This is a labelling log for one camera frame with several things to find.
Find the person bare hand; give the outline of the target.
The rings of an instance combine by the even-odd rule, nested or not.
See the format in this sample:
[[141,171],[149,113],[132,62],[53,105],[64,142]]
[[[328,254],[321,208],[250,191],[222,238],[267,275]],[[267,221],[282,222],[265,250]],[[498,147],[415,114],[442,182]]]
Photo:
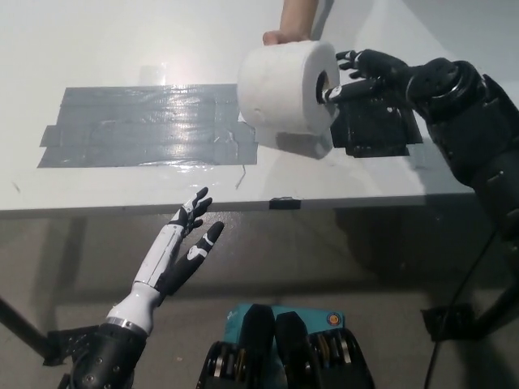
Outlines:
[[313,27],[312,19],[283,19],[277,30],[263,34],[264,45],[282,45],[291,42],[309,41]]

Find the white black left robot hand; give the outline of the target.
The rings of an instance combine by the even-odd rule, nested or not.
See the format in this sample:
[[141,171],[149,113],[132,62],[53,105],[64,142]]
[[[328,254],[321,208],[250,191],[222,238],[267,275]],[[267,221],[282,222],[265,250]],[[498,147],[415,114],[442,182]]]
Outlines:
[[207,258],[225,225],[217,221],[182,256],[183,240],[203,223],[212,198],[204,187],[191,196],[162,227],[145,255],[129,294],[107,314],[106,322],[149,336],[154,310],[174,295]]

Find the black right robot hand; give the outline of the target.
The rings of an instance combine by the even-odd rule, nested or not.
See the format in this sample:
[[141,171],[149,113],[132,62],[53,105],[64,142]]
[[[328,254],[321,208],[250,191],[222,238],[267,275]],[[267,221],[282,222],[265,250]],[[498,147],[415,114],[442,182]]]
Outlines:
[[430,100],[450,91],[461,77],[459,66],[445,58],[409,66],[389,54],[364,49],[336,54],[338,66],[350,71],[352,83],[324,89],[321,104],[338,104],[368,96],[392,96],[406,103]]

